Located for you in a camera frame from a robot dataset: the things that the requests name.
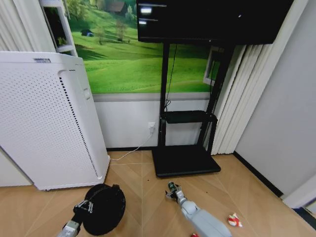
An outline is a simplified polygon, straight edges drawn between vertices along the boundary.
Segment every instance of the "wall mural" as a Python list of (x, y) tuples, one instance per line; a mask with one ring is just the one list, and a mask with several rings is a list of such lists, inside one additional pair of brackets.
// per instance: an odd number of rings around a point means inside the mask
[[(67, 0), (67, 5), (92, 93), (160, 92), (162, 44), (137, 40), (136, 0)], [(202, 82), (208, 53), (205, 46), (177, 46), (170, 92), (209, 91)]]

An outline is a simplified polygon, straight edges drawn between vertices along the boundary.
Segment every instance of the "red and white toy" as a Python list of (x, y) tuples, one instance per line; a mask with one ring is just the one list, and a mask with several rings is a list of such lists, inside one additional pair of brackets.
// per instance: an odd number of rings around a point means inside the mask
[(239, 218), (237, 217), (236, 213), (234, 213), (233, 215), (229, 215), (228, 217), (228, 223), (231, 226), (239, 226), (242, 227), (241, 221), (239, 220)]

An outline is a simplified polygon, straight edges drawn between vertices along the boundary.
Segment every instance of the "white power cord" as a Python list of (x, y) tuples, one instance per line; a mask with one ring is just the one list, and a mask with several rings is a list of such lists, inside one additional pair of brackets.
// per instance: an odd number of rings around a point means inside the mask
[(136, 148), (136, 149), (133, 150), (133, 151), (130, 151), (129, 153), (123, 155), (122, 157), (120, 157), (120, 158), (118, 158), (118, 159), (111, 159), (111, 160), (120, 160), (120, 159), (124, 158), (125, 156), (127, 156), (128, 154), (130, 154), (130, 153), (132, 153), (132, 152), (138, 150), (140, 147), (142, 147), (143, 145), (145, 145), (145, 143), (148, 142), (148, 140), (149, 140), (152, 136), (153, 136), (153, 132), (149, 135), (149, 137), (146, 139), (146, 141), (145, 141), (142, 145), (140, 145), (138, 148)]

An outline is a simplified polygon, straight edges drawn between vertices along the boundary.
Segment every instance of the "white air purifier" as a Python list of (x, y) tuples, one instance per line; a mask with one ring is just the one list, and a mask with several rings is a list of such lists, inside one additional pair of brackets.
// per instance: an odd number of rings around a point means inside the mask
[(0, 52), (0, 145), (40, 190), (103, 183), (109, 157), (81, 58)]

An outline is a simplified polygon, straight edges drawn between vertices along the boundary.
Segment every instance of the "black tv stand base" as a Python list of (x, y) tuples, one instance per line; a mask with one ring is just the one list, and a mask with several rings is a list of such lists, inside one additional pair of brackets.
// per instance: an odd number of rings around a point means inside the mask
[(162, 146), (153, 148), (156, 176), (171, 177), (219, 172), (221, 167), (203, 146)]

